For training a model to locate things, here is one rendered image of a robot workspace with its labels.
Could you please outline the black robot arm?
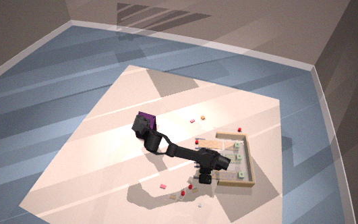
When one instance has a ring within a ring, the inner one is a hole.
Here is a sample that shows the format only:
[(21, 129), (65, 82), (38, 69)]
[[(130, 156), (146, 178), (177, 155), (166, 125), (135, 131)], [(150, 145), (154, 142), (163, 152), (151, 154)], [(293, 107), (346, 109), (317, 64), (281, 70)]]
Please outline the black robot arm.
[[(172, 143), (169, 138), (157, 131), (151, 131), (148, 127), (150, 120), (146, 119), (143, 115), (136, 115), (135, 121), (132, 126), (132, 130), (141, 134), (144, 139), (144, 147), (155, 155), (167, 155), (169, 157), (179, 157), (182, 159), (188, 159), (196, 161), (203, 168), (210, 168), (210, 171), (221, 169), (227, 170), (231, 159), (226, 158), (218, 151), (209, 148), (202, 148), (200, 150), (191, 150), (183, 148)], [(157, 152), (162, 137), (166, 140), (168, 148), (166, 152)]]

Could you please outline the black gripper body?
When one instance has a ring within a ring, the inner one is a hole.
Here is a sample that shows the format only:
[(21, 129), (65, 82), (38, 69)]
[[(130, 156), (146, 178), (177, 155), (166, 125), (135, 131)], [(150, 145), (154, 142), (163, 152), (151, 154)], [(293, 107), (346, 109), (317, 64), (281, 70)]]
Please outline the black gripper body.
[(200, 184), (211, 184), (212, 183), (212, 176), (207, 175), (210, 173), (210, 168), (203, 168), (200, 166), (200, 169), (202, 169), (202, 174), (199, 174), (199, 183)]

